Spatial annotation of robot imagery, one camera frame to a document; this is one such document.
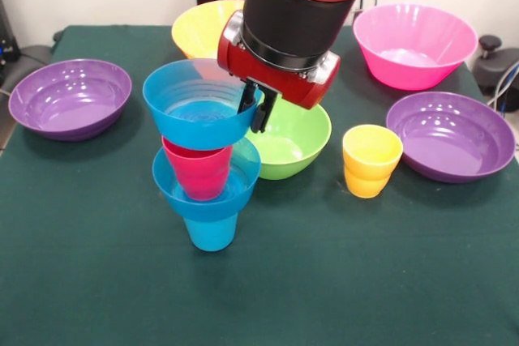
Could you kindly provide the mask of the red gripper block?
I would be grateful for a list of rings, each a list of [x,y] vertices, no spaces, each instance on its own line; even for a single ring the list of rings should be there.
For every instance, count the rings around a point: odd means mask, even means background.
[[[278,93],[284,100],[304,109],[313,108],[320,103],[332,85],[339,71],[341,59],[328,51],[318,65],[310,70],[291,71],[276,68],[257,58],[245,46],[241,35],[243,26],[242,11],[235,11],[221,33],[217,49],[217,63],[220,68],[231,75],[246,80],[237,114],[246,111],[255,112],[251,131],[264,133]],[[263,91],[263,100],[257,106],[258,84],[272,91]]]

